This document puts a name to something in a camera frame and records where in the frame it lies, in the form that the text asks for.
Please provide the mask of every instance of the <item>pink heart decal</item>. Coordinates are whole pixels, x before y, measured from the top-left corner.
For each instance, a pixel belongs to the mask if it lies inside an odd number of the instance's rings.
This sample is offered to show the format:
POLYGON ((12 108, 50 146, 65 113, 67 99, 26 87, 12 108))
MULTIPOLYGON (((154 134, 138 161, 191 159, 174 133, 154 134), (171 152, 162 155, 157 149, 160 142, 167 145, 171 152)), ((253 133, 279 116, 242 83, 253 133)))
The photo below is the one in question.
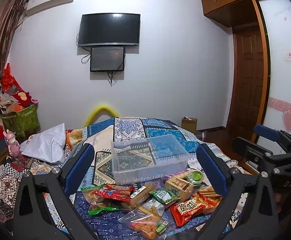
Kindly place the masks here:
POLYGON ((291 112, 289 110, 283 112, 282 120, 287 132, 291 132, 291 112))

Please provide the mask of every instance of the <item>baseboard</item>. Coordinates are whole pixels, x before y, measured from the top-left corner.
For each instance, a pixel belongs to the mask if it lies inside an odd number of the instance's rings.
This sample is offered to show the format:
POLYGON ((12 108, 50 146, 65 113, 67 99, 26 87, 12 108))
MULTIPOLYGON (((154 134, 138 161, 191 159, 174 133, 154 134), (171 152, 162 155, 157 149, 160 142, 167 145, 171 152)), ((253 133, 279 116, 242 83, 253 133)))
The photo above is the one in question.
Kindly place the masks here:
POLYGON ((224 126, 218 126, 218 127, 207 128, 207 129, 196 130, 196 131, 197 132, 215 132, 215 131, 220 131, 220 130, 225 131, 225 127, 224 126))

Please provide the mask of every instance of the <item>patterned quilt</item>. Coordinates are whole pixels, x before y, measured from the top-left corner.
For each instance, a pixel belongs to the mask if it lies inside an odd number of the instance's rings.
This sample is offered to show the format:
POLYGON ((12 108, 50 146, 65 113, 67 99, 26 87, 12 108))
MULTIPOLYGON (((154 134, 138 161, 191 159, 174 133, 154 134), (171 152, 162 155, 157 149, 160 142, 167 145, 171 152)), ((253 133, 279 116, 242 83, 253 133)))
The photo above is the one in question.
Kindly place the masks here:
MULTIPOLYGON (((20 162, 19 165, 18 163, 9 163, 6 164, 4 168, 0 168, 0 221, 7 224, 7 222, 13 218, 15 197, 24 171, 31 171, 36 175, 48 173, 55 166, 62 168, 66 161, 81 149, 83 144, 89 143, 93 145, 95 149, 95 158, 87 170, 79 188, 115 183, 112 174, 111 142, 155 137, 166 134, 174 135, 186 151, 190 153, 191 158, 188 161, 188 166, 203 171, 195 156, 197 146, 203 142, 197 139, 194 134, 180 128, 169 120, 137 117, 111 118, 82 129, 67 130, 67 143, 65 146, 66 160, 62 164, 51 165, 25 156, 25 162, 20 162)), ((215 144, 207 144, 214 154, 217 157, 222 158, 229 167, 237 167, 244 172, 242 168, 238 167, 237 161, 231 160, 225 156, 215 144)), ((210 182, 207 179, 204 182, 210 185, 210 182)), ((141 187, 143 184, 144 182, 136 183, 135 187, 141 187)), ((234 211, 228 226, 225 228, 225 231, 234 228, 236 221, 241 214, 246 197, 245 194, 242 194, 238 206, 234 211)), ((91 229, 95 229, 101 239, 112 240, 115 237, 122 240, 144 239, 136 231, 127 228, 118 222, 118 219, 124 215, 122 212, 102 212, 98 215, 89 215, 88 209, 90 205, 86 202, 80 189, 78 189, 76 194, 71 195, 70 199, 83 221, 87 223, 91 229)), ((45 195, 45 200, 56 226, 60 230, 68 232, 61 221, 49 194, 45 195)), ((165 211, 163 214, 163 218, 174 225, 174 230, 169 232, 169 235, 178 233, 193 226, 196 226, 197 230, 200 230, 204 221, 209 219, 209 217, 210 215, 204 215, 193 218, 185 226, 177 228, 170 210, 165 211)))

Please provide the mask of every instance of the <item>floral blanket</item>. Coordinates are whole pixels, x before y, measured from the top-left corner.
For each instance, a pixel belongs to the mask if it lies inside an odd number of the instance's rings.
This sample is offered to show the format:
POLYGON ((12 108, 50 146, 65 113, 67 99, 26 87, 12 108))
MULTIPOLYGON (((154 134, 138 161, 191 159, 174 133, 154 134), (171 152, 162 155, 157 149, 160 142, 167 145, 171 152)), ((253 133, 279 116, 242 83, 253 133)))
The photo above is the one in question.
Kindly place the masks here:
MULTIPOLYGON (((79 188, 115 183, 112 174, 111 142, 155 137, 166 134, 174 135, 186 151, 190 153, 191 158, 188 161, 188 166, 203 171, 195 155, 196 148, 203 142, 197 139, 194 134, 180 128, 169 120, 139 117, 111 118, 82 129, 67 130, 65 162, 70 157, 74 156, 81 149, 83 144, 89 143, 93 145, 95 149, 95 158, 87 170, 79 188)), ((238 167, 238 162, 225 156, 215 144, 207 144, 214 154, 217 157, 222 158, 229 167, 238 167)), ((55 166, 62 168, 65 162, 62 164, 51 165, 34 158, 26 157, 26 161, 22 162, 25 164, 18 166, 9 163, 3 168, 0 168, 0 221, 7 224, 7 222, 13 218, 15 197, 24 171, 31 171, 34 175, 45 174, 50 172, 50 170, 55 166)), ((204 182, 207 185, 210 185, 210 182, 207 179, 205 179, 204 182)), ((135 184, 137 188, 142 185, 142 182, 135 184)), ((70 196, 70 199, 74 203, 76 210, 84 222, 87 223, 90 228, 95 229, 100 238, 111 240, 114 237, 119 237, 124 240, 143 240, 143 237, 140 236, 139 233, 118 222, 118 219, 123 216, 122 212, 103 212, 98 215, 89 215, 89 204, 84 199, 80 189, 78 189, 76 194, 70 196)), ((242 194, 239 204, 225 231, 228 231, 235 226, 244 206, 245 199, 246 195, 242 194)), ((60 230, 68 232, 61 221, 49 194, 45 195, 45 200, 56 226, 60 230)), ((171 224, 174 224, 170 210, 165 211, 164 218, 171 224)), ((196 217, 182 228, 177 228, 175 226, 175 229, 169 234, 174 234, 193 226, 196 226, 197 230, 199 230, 201 228, 199 225, 202 225, 208 218, 209 216, 196 217)))

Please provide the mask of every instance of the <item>plastic storage box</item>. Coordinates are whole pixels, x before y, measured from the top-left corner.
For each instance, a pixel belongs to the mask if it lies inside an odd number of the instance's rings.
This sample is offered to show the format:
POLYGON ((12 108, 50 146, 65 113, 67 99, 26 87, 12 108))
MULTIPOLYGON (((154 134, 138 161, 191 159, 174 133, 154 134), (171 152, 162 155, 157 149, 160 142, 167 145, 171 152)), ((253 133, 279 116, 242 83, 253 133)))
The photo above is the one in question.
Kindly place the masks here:
POLYGON ((112 173, 117 185, 161 178, 182 171, 189 153, 172 135, 111 143, 112 173))

